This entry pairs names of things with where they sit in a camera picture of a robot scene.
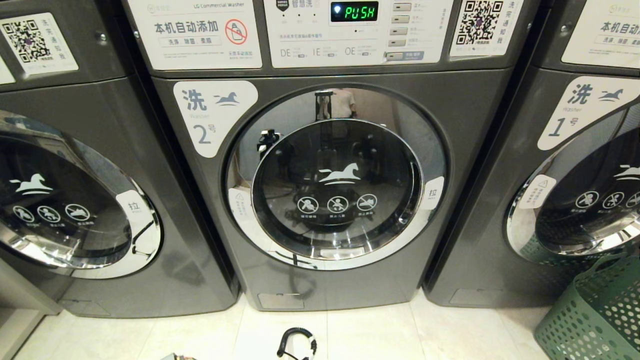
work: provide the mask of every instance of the number 2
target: number 2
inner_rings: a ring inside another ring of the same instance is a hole
[[[198,143],[211,143],[208,140],[205,140],[207,138],[207,130],[204,128],[204,126],[202,125],[194,125],[193,126],[194,129],[202,129],[202,137],[200,138],[200,141]]]
[[[556,128],[556,130],[553,133],[550,133],[549,136],[560,136],[558,131],[560,131],[560,128],[562,127],[562,124],[564,123],[564,118],[558,119],[558,122],[560,122],[560,124],[558,124],[558,127]]]

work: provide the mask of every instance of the washer door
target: washer door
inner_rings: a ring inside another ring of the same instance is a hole
[[[405,103],[333,88],[259,116],[227,174],[234,218],[256,246],[289,264],[340,270],[383,259],[425,228],[442,196],[445,156],[427,119]]]
[[[555,152],[522,186],[506,232],[523,257],[587,261],[640,240],[640,104]]]
[[[161,242],[137,184],[85,144],[0,111],[0,243],[52,271],[89,279],[131,274]]]

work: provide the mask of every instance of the washing machine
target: washing machine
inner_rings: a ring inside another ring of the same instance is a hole
[[[444,306],[552,304],[640,239],[640,8],[558,2],[425,283]]]
[[[122,5],[3,1],[0,14],[0,256],[79,316],[234,304],[238,281],[129,58]]]
[[[413,298],[538,5],[125,3],[261,311]]]

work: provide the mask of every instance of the basket handle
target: basket handle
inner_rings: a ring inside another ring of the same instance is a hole
[[[592,276],[593,274],[595,274],[595,273],[596,273],[596,272],[598,272],[598,271],[604,270],[604,269],[598,269],[598,268],[600,268],[600,265],[602,265],[602,264],[604,264],[604,263],[606,263],[606,262],[608,262],[608,261],[612,261],[612,260],[616,260],[616,259],[625,258],[625,257],[627,257],[627,256],[628,256],[628,254],[627,254],[627,253],[625,253],[625,252],[621,252],[621,253],[619,253],[619,254],[609,254],[609,255],[602,256],[601,258],[599,258],[598,260],[596,260],[596,262],[595,262],[595,263],[593,263],[593,265],[592,265],[588,270],[586,270],[585,272],[582,272],[582,273],[580,273],[580,274],[576,275],[576,277],[575,277],[574,281],[582,280],[582,279],[584,279],[585,277]]]

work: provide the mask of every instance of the qr code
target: qr code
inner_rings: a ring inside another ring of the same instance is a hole
[[[465,2],[456,44],[489,44],[498,23],[502,3],[503,1]]]
[[[23,63],[53,59],[35,20],[8,22],[2,27]]]

